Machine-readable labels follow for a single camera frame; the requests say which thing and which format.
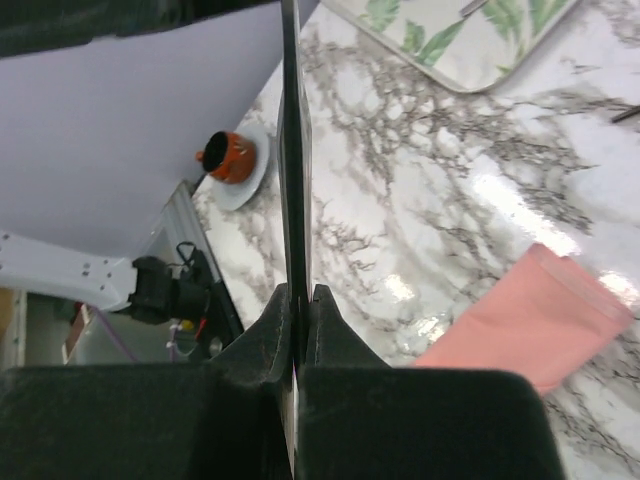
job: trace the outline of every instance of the orange cup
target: orange cup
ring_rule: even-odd
[[[256,146],[237,133],[217,132],[196,154],[204,171],[220,182],[244,182],[256,166]]]

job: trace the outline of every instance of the white saucer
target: white saucer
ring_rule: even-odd
[[[222,183],[213,177],[211,178],[213,180],[211,192],[216,205],[218,205],[221,210],[226,211],[237,210],[253,197],[267,171],[271,153],[271,140],[262,125],[249,123],[238,127],[236,132],[255,144],[256,166],[249,178],[235,185]]]

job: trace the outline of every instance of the pink cloth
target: pink cloth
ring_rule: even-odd
[[[508,370],[544,395],[632,321],[576,262],[535,244],[415,365]]]

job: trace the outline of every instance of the white wall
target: white wall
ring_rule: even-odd
[[[317,0],[301,0],[307,18]],[[0,60],[0,229],[134,255],[281,57],[280,5]]]

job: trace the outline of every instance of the marble countertop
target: marble countertop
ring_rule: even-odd
[[[314,283],[386,361],[423,353],[538,241],[640,309],[640,2],[592,0],[506,83],[453,94],[320,5],[303,29]],[[246,121],[276,131],[273,74]],[[285,281],[275,165],[194,202],[246,326]],[[545,398],[572,479],[640,478],[640,322]]]

